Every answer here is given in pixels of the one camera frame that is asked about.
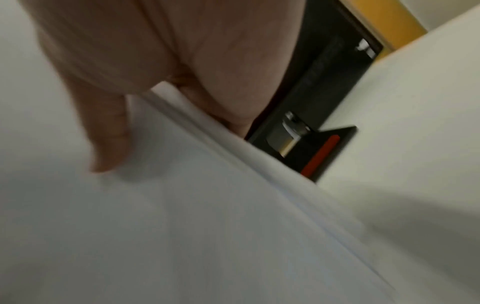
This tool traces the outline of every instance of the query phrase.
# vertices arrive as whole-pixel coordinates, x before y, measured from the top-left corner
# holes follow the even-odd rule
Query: human hand
[[[244,137],[292,56],[305,0],[20,0],[93,145],[129,154],[125,94],[160,81]]]

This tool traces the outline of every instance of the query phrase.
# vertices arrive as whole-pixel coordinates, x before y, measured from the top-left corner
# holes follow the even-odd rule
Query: yellow object
[[[394,52],[427,31],[398,0],[341,0],[385,46]]]

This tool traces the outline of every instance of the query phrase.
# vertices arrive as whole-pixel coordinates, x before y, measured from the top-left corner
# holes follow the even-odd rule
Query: hand
[[[94,148],[131,149],[125,94],[160,81],[245,136],[287,69],[305,0],[20,0]]]

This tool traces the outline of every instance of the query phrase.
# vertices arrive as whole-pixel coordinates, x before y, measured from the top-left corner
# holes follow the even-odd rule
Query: red stripe
[[[339,143],[340,136],[332,135],[327,141],[323,144],[323,146],[317,151],[317,153],[311,158],[308,164],[303,168],[300,172],[301,175],[310,178],[315,170],[323,163],[326,157],[330,154],[330,152],[334,149],[334,147]]]

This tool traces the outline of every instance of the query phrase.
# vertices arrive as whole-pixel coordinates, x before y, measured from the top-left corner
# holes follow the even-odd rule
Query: red object
[[[311,158],[308,164],[302,169],[300,174],[310,178],[315,173],[316,169],[321,165],[321,163],[323,163],[323,161],[327,158],[330,152],[339,143],[339,141],[340,136],[330,136],[327,141],[325,141],[323,146],[317,151],[317,153]]]

